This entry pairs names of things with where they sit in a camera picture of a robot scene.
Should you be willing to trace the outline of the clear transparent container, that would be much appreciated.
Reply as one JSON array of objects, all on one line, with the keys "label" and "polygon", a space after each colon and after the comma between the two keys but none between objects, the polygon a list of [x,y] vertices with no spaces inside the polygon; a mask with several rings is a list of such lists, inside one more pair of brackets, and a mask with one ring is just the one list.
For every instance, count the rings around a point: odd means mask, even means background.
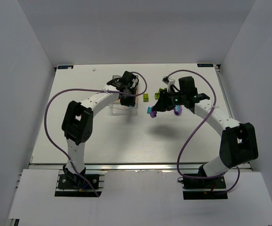
[{"label": "clear transparent container", "polygon": [[135,102],[134,106],[125,106],[120,103],[120,99],[109,105],[111,114],[114,116],[120,115],[137,115],[138,113],[138,97],[131,97],[130,100]]}]

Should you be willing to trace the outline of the corner label sticker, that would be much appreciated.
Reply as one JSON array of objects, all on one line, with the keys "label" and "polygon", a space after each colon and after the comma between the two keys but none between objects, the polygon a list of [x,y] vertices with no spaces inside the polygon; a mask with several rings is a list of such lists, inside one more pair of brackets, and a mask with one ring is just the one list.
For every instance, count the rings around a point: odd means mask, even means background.
[{"label": "corner label sticker", "polygon": [[212,63],[197,63],[198,67],[214,67]]},{"label": "corner label sticker", "polygon": [[68,69],[73,69],[73,65],[59,65],[57,67],[58,70],[68,70]]}]

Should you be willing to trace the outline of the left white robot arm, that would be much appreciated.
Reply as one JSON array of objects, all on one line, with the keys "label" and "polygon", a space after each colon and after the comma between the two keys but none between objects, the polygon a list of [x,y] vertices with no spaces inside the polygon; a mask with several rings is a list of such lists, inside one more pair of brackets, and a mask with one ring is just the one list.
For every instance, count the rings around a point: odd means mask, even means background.
[{"label": "left white robot arm", "polygon": [[85,142],[93,131],[94,117],[105,107],[119,101],[122,106],[136,105],[136,89],[139,79],[131,72],[107,82],[104,88],[81,102],[71,101],[62,123],[70,160],[63,166],[67,176],[85,175]]}]

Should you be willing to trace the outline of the left corner label sticker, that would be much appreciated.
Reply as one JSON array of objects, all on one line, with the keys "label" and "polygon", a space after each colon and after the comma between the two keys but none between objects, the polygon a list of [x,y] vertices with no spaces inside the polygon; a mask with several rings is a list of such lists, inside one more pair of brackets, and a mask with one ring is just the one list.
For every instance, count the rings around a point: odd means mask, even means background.
[{"label": "left corner label sticker", "polygon": [[59,65],[57,67],[58,70],[68,70],[68,69],[73,69],[73,65]]}]

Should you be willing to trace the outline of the purple lego brick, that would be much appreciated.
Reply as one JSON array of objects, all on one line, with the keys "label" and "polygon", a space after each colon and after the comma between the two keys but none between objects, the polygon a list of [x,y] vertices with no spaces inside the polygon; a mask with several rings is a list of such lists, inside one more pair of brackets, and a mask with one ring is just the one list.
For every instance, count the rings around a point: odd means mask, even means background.
[{"label": "purple lego brick", "polygon": [[151,116],[152,118],[157,117],[157,112],[154,111],[153,109],[151,109],[151,111],[150,111],[150,116]]}]

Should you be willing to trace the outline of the right corner label sticker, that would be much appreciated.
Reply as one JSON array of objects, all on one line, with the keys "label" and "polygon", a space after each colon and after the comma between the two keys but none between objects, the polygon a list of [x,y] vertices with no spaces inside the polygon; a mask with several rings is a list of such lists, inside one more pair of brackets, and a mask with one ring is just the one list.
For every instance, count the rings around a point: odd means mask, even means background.
[{"label": "right corner label sticker", "polygon": [[198,67],[214,67],[212,63],[197,63]]}]

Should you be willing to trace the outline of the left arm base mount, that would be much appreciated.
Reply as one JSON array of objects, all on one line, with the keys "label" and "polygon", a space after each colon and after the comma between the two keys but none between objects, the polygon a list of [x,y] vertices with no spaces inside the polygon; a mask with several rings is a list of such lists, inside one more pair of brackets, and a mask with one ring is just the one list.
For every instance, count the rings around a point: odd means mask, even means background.
[{"label": "left arm base mount", "polygon": [[86,174],[86,169],[81,175],[71,173],[63,166],[63,172],[59,172],[56,182],[55,197],[99,197],[104,186],[104,177],[100,174]]}]

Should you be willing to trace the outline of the grey transparent container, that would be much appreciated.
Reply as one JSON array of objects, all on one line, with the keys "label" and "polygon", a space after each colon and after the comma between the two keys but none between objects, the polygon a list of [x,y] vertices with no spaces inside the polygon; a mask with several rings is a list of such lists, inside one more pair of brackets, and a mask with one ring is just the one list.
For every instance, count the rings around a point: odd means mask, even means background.
[{"label": "grey transparent container", "polygon": [[[113,76],[112,76],[112,79],[113,79],[113,80],[120,80],[121,78],[122,78],[122,77],[119,76],[119,75],[113,75]],[[128,81],[129,81],[129,80],[132,80],[132,79],[134,79],[134,78],[138,78],[138,76],[137,76],[137,75],[133,75],[132,77],[131,77],[131,76],[128,77],[128,78],[125,77],[125,79],[128,80]]]}]

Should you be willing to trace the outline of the purple round lego piece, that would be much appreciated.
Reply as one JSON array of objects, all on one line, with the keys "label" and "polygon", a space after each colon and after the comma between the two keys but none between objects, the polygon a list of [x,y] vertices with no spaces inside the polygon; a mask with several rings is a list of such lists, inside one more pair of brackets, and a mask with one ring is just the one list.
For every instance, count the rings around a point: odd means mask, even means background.
[{"label": "purple round lego piece", "polygon": [[180,105],[176,105],[174,107],[174,114],[179,116],[182,113],[182,107]]}]

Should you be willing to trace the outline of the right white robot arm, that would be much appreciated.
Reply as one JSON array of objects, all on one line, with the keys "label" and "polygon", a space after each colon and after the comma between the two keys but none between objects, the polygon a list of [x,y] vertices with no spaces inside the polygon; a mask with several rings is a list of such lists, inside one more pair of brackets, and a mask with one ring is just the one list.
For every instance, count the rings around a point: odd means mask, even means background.
[{"label": "right white robot arm", "polygon": [[168,88],[160,91],[159,99],[151,109],[151,117],[183,105],[201,117],[202,122],[208,123],[221,137],[219,155],[200,166],[197,179],[220,177],[229,169],[258,158],[256,132],[251,123],[240,123],[216,108],[209,96],[198,93],[191,76],[178,80],[178,91],[175,91],[173,79],[164,78],[163,81]]}]

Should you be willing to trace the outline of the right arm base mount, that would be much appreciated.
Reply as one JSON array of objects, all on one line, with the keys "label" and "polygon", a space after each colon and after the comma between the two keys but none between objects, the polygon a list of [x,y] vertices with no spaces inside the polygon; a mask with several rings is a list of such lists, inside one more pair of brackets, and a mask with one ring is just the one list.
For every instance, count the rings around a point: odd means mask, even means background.
[{"label": "right arm base mount", "polygon": [[179,177],[183,187],[184,200],[226,200],[228,199],[224,177],[197,179]]}]

